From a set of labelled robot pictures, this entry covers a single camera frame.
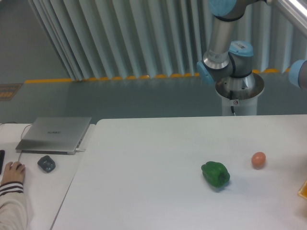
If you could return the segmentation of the person's hand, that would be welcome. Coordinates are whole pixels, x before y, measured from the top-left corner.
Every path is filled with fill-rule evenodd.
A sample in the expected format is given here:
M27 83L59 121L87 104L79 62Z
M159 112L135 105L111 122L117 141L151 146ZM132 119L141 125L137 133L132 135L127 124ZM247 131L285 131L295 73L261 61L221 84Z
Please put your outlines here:
M9 162L5 165L1 185L7 183L23 183L25 177L25 165L19 161Z

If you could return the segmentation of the striped white sleeve forearm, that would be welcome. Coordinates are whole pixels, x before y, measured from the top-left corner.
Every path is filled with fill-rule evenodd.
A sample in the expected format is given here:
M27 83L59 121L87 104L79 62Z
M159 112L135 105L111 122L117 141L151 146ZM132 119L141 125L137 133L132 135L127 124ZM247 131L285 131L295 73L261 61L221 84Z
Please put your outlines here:
M0 186L0 229L25 230L27 210L24 186L21 182L9 182Z

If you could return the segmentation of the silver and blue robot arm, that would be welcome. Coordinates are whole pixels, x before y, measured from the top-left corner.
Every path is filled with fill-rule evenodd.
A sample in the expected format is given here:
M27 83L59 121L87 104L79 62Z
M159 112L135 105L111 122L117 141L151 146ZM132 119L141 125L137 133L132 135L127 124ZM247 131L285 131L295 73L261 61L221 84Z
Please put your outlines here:
M203 80L215 83L228 76L240 79L252 73L252 45L231 41L231 36L236 21L244 16L247 6L258 1L277 7L307 37L306 0L209 0L209 9L215 19L209 47L202 60L197 62ZM288 79L294 86L307 89L307 60L292 64Z

